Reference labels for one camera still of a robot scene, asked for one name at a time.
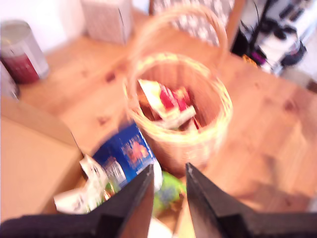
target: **purple object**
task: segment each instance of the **purple object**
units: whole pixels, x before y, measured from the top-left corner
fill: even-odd
[[[260,56],[257,52],[252,52],[251,55],[252,58],[255,59],[260,65],[265,63],[265,58]]]

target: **cardboard box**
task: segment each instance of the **cardboard box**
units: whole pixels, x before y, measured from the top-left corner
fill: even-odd
[[[91,38],[126,44],[132,32],[131,0],[82,0]]]
[[[53,196],[85,182],[82,158],[65,124],[1,96],[1,221],[56,213]]]

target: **wooden table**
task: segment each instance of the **wooden table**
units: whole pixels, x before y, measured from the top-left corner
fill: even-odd
[[[147,19],[135,13],[136,34]],[[63,120],[91,153],[117,130],[133,39],[117,46],[79,37],[47,56],[49,77],[21,86],[21,100]],[[206,66],[217,60],[217,48],[172,28],[153,39],[149,52],[161,51]],[[229,53],[220,78],[234,114],[226,142],[204,174],[256,210],[304,211],[317,188],[317,96]],[[183,218],[179,236],[192,237],[188,210]],[[174,217],[162,220],[172,227]]]

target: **floor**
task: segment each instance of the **floor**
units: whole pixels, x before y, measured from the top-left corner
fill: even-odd
[[[281,77],[317,93],[317,29],[305,46],[307,53],[303,60],[284,70]]]

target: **chair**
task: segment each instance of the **chair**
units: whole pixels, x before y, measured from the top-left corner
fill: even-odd
[[[240,25],[245,0],[150,0],[149,12],[151,15],[155,15],[165,8],[182,3],[203,4],[209,7],[224,24],[229,47],[232,47]],[[172,24],[183,31],[187,31],[191,36],[218,45],[218,38],[213,27],[202,17],[184,15]]]

